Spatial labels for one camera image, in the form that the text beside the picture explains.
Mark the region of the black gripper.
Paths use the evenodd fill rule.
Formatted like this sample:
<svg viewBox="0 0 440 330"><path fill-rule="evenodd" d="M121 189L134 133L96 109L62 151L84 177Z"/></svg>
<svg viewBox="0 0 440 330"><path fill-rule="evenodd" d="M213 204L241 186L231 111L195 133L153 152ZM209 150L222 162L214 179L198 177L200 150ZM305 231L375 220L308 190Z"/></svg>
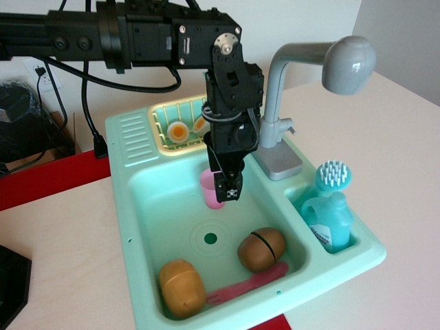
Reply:
<svg viewBox="0 0 440 330"><path fill-rule="evenodd" d="M217 201L238 200L243 187L243 159L259 145L259 110L249 108L222 118L213 113L206 102L202 106L202 117L210 124L210 131L204 135L203 141L211 171L217 172L214 173Z"/></svg>

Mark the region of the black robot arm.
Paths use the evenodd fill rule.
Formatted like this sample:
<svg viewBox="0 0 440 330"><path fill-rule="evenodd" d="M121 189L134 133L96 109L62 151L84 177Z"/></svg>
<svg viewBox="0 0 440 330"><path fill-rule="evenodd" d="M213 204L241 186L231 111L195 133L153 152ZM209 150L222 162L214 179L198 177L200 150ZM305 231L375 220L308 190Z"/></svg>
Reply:
<svg viewBox="0 0 440 330"><path fill-rule="evenodd" d="M68 70L71 61L102 61L119 74L132 67L204 69L204 135L220 202L237 200L245 156L259 143L264 76L245 62L241 27L196 1L99 1L93 12L1 15L1 59L33 56Z"/></svg>

